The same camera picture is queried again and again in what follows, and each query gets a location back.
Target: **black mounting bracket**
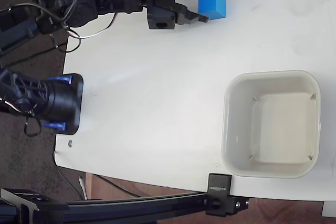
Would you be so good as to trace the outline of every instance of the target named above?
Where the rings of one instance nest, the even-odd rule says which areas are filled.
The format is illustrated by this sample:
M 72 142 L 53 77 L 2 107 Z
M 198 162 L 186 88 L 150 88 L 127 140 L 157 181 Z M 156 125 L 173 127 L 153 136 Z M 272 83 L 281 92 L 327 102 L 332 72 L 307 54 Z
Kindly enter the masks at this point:
M 249 198 L 230 195 L 231 175 L 209 174 L 207 215 L 226 217 L 248 209 Z
M 202 211 L 225 217 L 235 215 L 249 205 L 248 198 L 229 195 L 230 184 L 231 176 L 210 174 L 208 193 L 70 203 L 59 202 L 30 190 L 1 189 L 1 198 L 13 207 L 1 204 L 0 200 L 0 223 L 4 223 L 1 222 L 4 216 L 4 220 L 16 219 L 19 224 L 140 224 Z

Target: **white cable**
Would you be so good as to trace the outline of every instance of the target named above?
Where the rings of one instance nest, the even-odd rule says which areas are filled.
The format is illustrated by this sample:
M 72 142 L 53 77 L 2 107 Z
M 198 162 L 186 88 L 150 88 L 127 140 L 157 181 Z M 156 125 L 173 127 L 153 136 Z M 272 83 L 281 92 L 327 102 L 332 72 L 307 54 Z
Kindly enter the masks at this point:
M 70 37 L 75 38 L 75 39 L 88 39 L 88 38 L 92 38 L 92 37 L 94 37 L 94 36 L 96 36 L 96 35 L 98 35 L 98 34 L 104 32 L 104 31 L 106 31 L 107 29 L 109 29 L 109 28 L 113 25 L 115 19 L 117 18 L 117 15 L 118 15 L 118 13 L 115 13 L 115 14 L 114 14 L 111 23 L 110 23 L 106 28 L 104 28 L 103 30 L 101 30 L 101 31 L 99 31 L 99 32 L 97 32 L 97 33 L 95 33 L 95 34 L 89 35 L 89 36 L 80 36 L 80 37 L 79 37 L 79 36 L 76 36 L 76 35 L 72 34 L 69 30 L 67 30 L 68 27 L 66 26 L 66 24 L 62 24 L 62 26 L 63 26 L 63 28 L 67 31 L 67 34 L 68 34 Z
M 12 105 L 10 102 L 5 101 L 5 104 L 7 104 L 8 106 L 10 106 L 13 110 L 19 112 L 19 113 L 23 113 L 22 111 L 18 110 L 14 105 Z

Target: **white bowl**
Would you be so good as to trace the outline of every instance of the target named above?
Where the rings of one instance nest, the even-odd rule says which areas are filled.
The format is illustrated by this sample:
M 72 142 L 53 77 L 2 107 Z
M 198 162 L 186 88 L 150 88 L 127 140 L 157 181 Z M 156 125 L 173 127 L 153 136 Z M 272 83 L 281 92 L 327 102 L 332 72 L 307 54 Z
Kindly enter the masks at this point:
M 238 176 L 299 178 L 319 154 L 321 91 L 304 71 L 243 74 L 226 90 L 222 158 Z

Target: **white table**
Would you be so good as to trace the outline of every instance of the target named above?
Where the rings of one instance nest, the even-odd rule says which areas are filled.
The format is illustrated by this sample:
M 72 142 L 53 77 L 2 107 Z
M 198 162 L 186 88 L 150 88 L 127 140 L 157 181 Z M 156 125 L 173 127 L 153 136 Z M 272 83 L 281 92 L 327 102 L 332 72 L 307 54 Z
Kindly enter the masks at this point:
M 197 11 L 197 0 L 178 0 Z M 112 15 L 78 29 L 89 35 Z M 301 69 L 322 91 L 320 156 L 299 179 L 234 177 L 238 196 L 336 200 L 336 0 L 227 0 L 227 18 L 149 30 L 146 11 L 121 14 L 66 57 L 85 80 L 74 136 L 57 136 L 58 165 L 207 191 L 221 158 L 224 94 L 247 72 Z M 77 41 L 71 39 L 69 48 Z

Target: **blue clip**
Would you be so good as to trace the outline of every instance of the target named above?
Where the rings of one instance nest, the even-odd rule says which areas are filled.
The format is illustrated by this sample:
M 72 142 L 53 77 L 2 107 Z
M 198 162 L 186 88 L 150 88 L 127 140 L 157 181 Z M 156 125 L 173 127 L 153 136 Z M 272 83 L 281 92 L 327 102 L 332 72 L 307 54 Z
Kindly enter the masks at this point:
M 55 129 L 58 131 L 65 131 L 67 129 L 66 123 L 42 123 L 43 127 Z
M 61 81 L 65 82 L 66 84 L 71 84 L 72 82 L 72 76 L 60 76 L 60 77 L 49 77 L 49 81 Z

